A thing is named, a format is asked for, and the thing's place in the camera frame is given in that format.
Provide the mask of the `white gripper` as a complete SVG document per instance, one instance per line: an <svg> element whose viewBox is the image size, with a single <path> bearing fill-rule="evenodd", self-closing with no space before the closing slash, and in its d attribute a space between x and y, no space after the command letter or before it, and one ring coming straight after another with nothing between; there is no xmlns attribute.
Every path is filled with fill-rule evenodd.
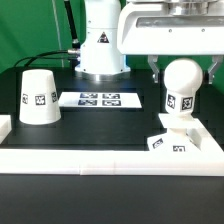
<svg viewBox="0 0 224 224"><path fill-rule="evenodd" d="M126 55L149 55L154 82L159 55L210 55L208 83L223 63L224 0L130 0L118 22L117 46Z"/></svg>

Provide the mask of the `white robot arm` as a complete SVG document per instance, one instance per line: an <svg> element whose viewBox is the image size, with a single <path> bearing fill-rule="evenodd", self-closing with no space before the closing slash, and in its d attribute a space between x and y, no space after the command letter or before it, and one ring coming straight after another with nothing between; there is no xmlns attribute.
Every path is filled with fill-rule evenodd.
<svg viewBox="0 0 224 224"><path fill-rule="evenodd" d="M145 55L154 73L160 56L210 56L212 82L224 61L224 0L84 0L86 40L81 77L109 80L130 68L128 55Z"/></svg>

